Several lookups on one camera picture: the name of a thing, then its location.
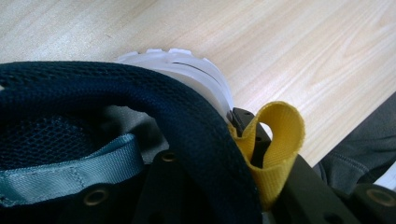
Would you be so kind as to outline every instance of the dark fabric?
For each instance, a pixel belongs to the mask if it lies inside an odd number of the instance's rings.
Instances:
[[[0,125],[106,105],[148,113],[220,222],[261,221],[255,184],[226,123],[203,97],[172,78],[115,63],[6,63],[0,65],[0,85]]]
[[[85,120],[52,115],[0,126],[0,170],[76,160],[101,145]]]
[[[395,161],[396,93],[314,169],[329,186],[349,194],[359,183],[374,183]]]

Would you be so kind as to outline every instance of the light wood surface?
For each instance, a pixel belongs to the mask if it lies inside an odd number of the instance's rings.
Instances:
[[[149,48],[208,58],[238,107],[296,106],[313,165],[396,91],[396,2],[0,2],[0,63],[114,62]]]

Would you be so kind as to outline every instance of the gray fabric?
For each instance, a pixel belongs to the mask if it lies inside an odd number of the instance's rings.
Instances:
[[[396,93],[335,147],[314,170],[347,194],[374,183],[396,161]]]
[[[136,136],[143,161],[152,163],[155,155],[169,148],[154,118],[128,106],[111,105],[100,109],[78,112],[101,136],[102,145],[125,133]]]

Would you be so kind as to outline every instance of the yellow strap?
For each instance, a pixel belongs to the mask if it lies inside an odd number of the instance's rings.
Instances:
[[[264,155],[263,168],[250,163],[255,145],[256,126],[259,122],[267,124],[273,133],[272,143]],[[283,189],[303,144],[304,121],[293,106],[284,102],[272,102],[258,112],[244,130],[242,137],[237,136],[232,126],[230,131],[256,182],[262,206],[268,210]]]

